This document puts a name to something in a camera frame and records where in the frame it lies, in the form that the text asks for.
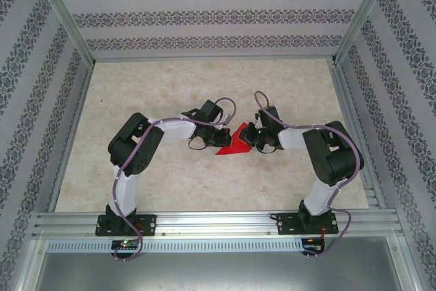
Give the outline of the grey metal sheet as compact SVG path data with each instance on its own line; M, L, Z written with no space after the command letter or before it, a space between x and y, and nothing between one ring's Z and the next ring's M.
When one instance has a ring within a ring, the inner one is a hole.
M51 241L25 286L32 291L424 291L399 237L352 237L308 258L253 252L149 252L117 262L107 251Z

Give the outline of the circuit board with orange label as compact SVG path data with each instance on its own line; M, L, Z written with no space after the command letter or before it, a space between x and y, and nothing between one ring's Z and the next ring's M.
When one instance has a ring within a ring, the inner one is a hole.
M303 254L317 256L324 252L325 240L321 238L304 238L302 239Z

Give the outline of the aluminium side rail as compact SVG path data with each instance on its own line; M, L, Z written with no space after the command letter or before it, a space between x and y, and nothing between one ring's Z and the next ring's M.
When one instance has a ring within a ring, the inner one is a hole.
M59 199L59 194L61 191L62 182L65 176L65 172L67 169L69 157L72 152L74 138L76 137L76 133L78 130L80 117L84 108L84 103L87 97L87 93L89 90L89 85L91 82L91 77L93 75L93 71L95 69L95 64L93 64L86 72L86 76L82 81L82 86L80 89L80 93L77 98L76 105L74 107L74 112L72 116L72 120L70 125L68 126L68 134L65 139L65 144L63 147L63 151L61 153L60 162L57 166L56 174L54 176L54 181L50 190L47 206L45 212L54 213L57 205L57 201Z
M364 135L358 120L358 115L354 103L349 93L346 80L340 67L337 67L333 60L327 59L327 65L330 71L335 92L337 94L339 106L343 114L345 125L349 135L352 137L356 146L359 148L364 159L364 168L360 171L362 184L365 189L371 189L372 196L367 196L369 206L374 209L387 209L386 202L382 196L377 174L371 161L369 150L364 139Z

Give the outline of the aluminium frame post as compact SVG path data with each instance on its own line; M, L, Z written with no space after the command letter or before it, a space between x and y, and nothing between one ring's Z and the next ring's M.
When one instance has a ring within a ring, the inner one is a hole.
M363 26L365 20L367 19L369 13L371 12L373 6L377 0L362 0L352 21L350 22L347 31L345 32L335 55L332 57L335 66L338 66L343 62L349 48L357 37L361 26Z
M59 21L64 26L67 34L72 39L74 46L79 52L81 58L87 64L88 67L94 67L95 58L92 55L90 48L88 47L86 40L81 34L74 17L67 8L64 0L48 0L52 9L55 11Z

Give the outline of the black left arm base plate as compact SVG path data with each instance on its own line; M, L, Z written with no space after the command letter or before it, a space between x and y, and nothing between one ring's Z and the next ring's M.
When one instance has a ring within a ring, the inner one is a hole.
M157 216L135 214L127 216L133 228L126 221L117 215L111 217L109 215L100 215L97 219L95 228L96 236L137 236L138 233L142 236L154 236Z

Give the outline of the red cloth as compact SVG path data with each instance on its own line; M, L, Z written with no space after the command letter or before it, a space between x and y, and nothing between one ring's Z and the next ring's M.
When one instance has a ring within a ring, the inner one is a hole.
M221 148L216 152L217 155L233 155L240 153L249 153L252 150L252 146L242 141L239 136L240 133L248 127L247 123L242 123L239 128L232 134L232 141L230 146Z

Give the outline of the circuit board with green light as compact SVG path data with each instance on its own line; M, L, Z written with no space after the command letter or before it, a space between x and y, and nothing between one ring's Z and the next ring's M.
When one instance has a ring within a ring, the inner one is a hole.
M111 250L127 250L135 251L139 248L140 242L133 239L113 240L111 243Z

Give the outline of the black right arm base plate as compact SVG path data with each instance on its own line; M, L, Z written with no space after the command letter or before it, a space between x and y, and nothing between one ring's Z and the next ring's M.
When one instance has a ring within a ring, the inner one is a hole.
M321 234L322 230L326 234L339 233L336 216L331 211L319 216L301 212L277 213L271 214L270 218L276 221L279 235Z

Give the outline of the aluminium mounting rail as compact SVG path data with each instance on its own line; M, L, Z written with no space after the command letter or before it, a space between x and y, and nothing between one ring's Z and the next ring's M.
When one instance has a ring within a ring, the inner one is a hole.
M225 238L279 236L277 223L268 211L160 212L154 237ZM334 213L338 236L401 236L403 227L394 209L357 209ZM95 238L99 213L42 213L37 216L31 236L34 239Z

